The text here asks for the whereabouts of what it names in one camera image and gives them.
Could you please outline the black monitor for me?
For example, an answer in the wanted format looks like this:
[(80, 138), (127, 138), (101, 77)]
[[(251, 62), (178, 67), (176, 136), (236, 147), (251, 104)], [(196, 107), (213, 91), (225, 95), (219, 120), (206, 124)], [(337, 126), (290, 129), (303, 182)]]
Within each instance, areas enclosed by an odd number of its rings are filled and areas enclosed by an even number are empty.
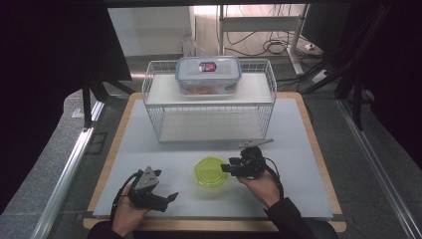
[(316, 3), (307, 10), (302, 36), (326, 54), (339, 49), (350, 3)]

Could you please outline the grey table mat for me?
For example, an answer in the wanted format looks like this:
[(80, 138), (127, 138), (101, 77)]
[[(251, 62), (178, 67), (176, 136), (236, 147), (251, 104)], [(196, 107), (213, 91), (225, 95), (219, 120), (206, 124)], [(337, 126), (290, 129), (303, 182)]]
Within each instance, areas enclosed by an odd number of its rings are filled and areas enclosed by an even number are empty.
[[(298, 104), (294, 100), (276, 101), (268, 137), (261, 146), (263, 156), (278, 168), (285, 195), (304, 217), (332, 216), (316, 156), (312, 150)], [(237, 141), (199, 141), (160, 143), (152, 128), (143, 101), (129, 111), (113, 166), (94, 209), (95, 216), (108, 216), (112, 202), (123, 183), (140, 169), (159, 169), (159, 184), (153, 192), (160, 196), (177, 194), (164, 212), (151, 217), (245, 217), (263, 218), (262, 204), (232, 176), (221, 185), (204, 187), (196, 183), (194, 165), (206, 156), (224, 160), (240, 153)]]

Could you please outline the white power strip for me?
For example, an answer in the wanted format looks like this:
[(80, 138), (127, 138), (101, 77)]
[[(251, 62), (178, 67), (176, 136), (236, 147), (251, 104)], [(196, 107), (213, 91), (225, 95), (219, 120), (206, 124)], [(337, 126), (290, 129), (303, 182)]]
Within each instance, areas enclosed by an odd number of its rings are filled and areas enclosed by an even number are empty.
[(313, 77), (313, 83), (319, 83), (320, 81), (322, 81), (323, 79), (325, 79), (327, 76), (329, 75), (329, 71), (328, 70), (321, 70), (319, 73), (317, 73), (314, 77)]

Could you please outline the clear plastic container blue seal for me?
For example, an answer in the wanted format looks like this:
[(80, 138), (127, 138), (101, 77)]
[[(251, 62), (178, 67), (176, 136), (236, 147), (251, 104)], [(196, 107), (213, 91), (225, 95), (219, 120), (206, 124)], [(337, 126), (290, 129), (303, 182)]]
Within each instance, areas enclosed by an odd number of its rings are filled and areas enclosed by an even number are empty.
[(184, 57), (176, 64), (175, 80), (184, 96), (232, 96), (242, 78), (237, 57)]

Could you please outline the green plastic bowl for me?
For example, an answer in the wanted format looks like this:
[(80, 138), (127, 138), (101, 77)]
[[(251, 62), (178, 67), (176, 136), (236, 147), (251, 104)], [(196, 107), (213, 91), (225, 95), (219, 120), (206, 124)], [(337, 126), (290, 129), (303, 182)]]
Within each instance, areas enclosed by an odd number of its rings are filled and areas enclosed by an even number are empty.
[(196, 183), (206, 187), (223, 184), (228, 177), (228, 173), (221, 168), (224, 163), (225, 161), (222, 158), (216, 156), (207, 156), (200, 159), (193, 168)]

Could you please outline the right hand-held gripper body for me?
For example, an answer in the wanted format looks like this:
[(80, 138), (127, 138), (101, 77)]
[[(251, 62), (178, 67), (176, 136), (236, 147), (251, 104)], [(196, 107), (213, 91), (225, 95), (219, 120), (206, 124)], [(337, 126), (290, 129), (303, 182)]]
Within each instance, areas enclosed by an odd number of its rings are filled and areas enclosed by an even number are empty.
[(241, 165), (237, 173), (232, 173), (237, 177), (252, 177), (254, 179), (260, 177), (266, 169), (266, 161), (262, 155), (262, 151), (257, 147), (247, 147), (240, 152)]

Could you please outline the black metal stand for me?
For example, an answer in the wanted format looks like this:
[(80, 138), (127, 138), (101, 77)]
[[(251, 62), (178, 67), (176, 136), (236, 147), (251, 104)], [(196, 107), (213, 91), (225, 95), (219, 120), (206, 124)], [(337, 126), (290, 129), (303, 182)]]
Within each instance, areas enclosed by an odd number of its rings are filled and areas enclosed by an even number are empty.
[(339, 70), (332, 73), (324, 80), (316, 83), (314, 86), (301, 90), (301, 94), (311, 94), (330, 82), (341, 78), (334, 91), (334, 96), (337, 99), (345, 99), (350, 91), (353, 91), (352, 98), (352, 113), (351, 118), (356, 127), (362, 130), (361, 125), (361, 104), (362, 104), (362, 90), (363, 80), (359, 71), (362, 67), (362, 60), (365, 52), (368, 50), (371, 41), (376, 32), (382, 25), (387, 13), (395, 0), (372, 0), (375, 2), (375, 8), (369, 16), (369, 21), (365, 25), (362, 33), (357, 34), (358, 46), (350, 57), (350, 60)]
[(92, 104), (91, 104), (91, 94), (94, 94), (94, 97), (101, 103), (105, 102), (108, 98), (108, 92), (104, 83), (108, 83), (113, 87), (123, 91), (124, 93), (131, 95), (134, 93), (134, 90), (130, 87), (124, 85), (119, 81), (114, 81), (105, 75), (96, 76), (91, 71), (86, 71), (84, 80), (83, 80), (83, 109), (84, 109), (84, 130), (88, 130), (94, 125), (93, 114), (92, 114)]

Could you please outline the person's left hand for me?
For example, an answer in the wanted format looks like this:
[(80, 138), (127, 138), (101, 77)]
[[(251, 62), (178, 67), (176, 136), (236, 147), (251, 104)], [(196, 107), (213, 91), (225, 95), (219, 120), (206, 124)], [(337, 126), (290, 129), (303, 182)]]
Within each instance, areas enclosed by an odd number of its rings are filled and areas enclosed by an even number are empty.
[(126, 196), (122, 196), (116, 205), (111, 230), (124, 238), (140, 226), (148, 212), (148, 209), (135, 208)]

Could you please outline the person's right hand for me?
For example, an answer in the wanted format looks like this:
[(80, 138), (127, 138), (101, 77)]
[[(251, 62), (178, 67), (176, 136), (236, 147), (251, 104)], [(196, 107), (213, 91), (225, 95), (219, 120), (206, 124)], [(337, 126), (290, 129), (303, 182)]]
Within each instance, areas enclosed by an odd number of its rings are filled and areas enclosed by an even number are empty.
[(281, 200), (281, 191), (268, 171), (257, 179), (239, 177), (238, 181), (244, 184), (266, 208), (272, 207)]

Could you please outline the grey triangular metal plate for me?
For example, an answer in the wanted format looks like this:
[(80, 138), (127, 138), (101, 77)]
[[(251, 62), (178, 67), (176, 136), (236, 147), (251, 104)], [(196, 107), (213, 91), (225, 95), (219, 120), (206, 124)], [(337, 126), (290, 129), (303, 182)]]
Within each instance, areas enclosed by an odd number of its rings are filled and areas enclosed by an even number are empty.
[(265, 139), (265, 138), (251, 138), (248, 139), (245, 142), (242, 142), (239, 144), (240, 148), (247, 148), (247, 147), (254, 147), (254, 146), (259, 146), (265, 143), (270, 143), (273, 142), (274, 140), (272, 138), (269, 139)]

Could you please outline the white wire shelf rack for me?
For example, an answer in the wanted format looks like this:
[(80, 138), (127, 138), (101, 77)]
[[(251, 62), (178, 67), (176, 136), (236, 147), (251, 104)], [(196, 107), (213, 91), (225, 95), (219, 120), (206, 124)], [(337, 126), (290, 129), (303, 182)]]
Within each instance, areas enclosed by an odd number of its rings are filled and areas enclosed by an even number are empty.
[(264, 138), (277, 97), (267, 59), (239, 59), (242, 78), (232, 96), (184, 96), (175, 80), (173, 61), (148, 64), (143, 102), (157, 139), (169, 141), (247, 140)]

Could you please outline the aluminium rail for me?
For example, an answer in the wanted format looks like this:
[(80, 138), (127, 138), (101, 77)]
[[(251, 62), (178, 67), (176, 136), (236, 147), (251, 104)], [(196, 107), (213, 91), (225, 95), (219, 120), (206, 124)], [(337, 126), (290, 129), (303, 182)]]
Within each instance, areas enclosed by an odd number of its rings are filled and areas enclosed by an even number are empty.
[(380, 158), (366, 137), (366, 134), (354, 123), (352, 118), (352, 110), (347, 105), (347, 102), (345, 100), (337, 100), (336, 104), (338, 105), (343, 117), (345, 118), (347, 125), (355, 137), (357, 144), (359, 145), (366, 161), (369, 164), (369, 167), (371, 168), (407, 238), (422, 239), (422, 230), (417, 225), (417, 222), (409, 207), (385, 171), (383, 165), (381, 164)]
[(102, 113), (104, 103), (96, 102), (90, 110), (90, 116), (85, 116), (91, 121), (89, 127), (84, 127), (78, 140), (65, 164), (65, 167), (56, 183), (56, 186), (47, 202), (47, 205), (40, 216), (40, 219), (30, 239), (47, 239), (59, 214), (60, 208), (66, 198), (73, 178), (78, 170), (87, 145), (93, 135), (95, 125)]

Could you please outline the white desk frame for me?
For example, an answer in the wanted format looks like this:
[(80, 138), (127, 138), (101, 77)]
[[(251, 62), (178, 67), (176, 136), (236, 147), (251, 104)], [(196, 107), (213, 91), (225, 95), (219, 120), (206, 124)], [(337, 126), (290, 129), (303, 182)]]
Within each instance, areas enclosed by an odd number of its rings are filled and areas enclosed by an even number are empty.
[(294, 32), (292, 42), (286, 51), (297, 76), (304, 74), (301, 63), (297, 57), (297, 44), (309, 9), (305, 4), (298, 16), (265, 16), (265, 17), (225, 17), (223, 5), (219, 6), (218, 14), (218, 54), (224, 54), (224, 37), (226, 32)]

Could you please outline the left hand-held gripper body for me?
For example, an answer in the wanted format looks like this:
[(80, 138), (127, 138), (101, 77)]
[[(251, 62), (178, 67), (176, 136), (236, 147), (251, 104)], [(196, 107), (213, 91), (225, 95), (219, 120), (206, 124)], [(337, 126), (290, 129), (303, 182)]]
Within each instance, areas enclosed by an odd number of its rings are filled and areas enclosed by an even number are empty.
[(140, 170), (131, 184), (127, 196), (135, 208), (164, 212), (169, 202), (165, 197), (152, 193), (159, 183), (153, 170), (150, 166), (146, 170)]

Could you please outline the black curtain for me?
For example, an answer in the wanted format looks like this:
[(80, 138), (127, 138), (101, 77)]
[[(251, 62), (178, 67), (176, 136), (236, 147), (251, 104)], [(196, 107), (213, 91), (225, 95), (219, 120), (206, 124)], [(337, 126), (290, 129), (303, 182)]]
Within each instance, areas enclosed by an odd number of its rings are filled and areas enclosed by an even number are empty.
[(422, 164), (422, 0), (395, 0), (365, 54), (371, 109)]
[(88, 80), (128, 81), (108, 9), (0, 0), (0, 214)]

